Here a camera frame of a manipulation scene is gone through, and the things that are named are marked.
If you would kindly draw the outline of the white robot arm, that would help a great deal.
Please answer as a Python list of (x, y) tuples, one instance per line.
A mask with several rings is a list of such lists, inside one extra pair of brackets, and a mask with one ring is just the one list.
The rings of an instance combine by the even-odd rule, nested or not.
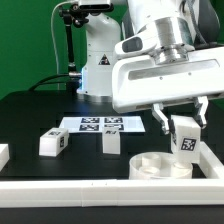
[(150, 109), (169, 132), (167, 106), (193, 103), (206, 125), (224, 98), (224, 46), (209, 0), (81, 0), (89, 13), (82, 90), (112, 98), (115, 111)]

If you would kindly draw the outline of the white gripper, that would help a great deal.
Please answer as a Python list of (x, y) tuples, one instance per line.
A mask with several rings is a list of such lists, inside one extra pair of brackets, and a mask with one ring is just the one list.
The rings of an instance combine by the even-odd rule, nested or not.
[(118, 113), (147, 110), (170, 132), (164, 106), (191, 103), (204, 129), (208, 98), (224, 97), (224, 47), (188, 53), (188, 60), (156, 65), (149, 55), (118, 61), (112, 72), (112, 105)]

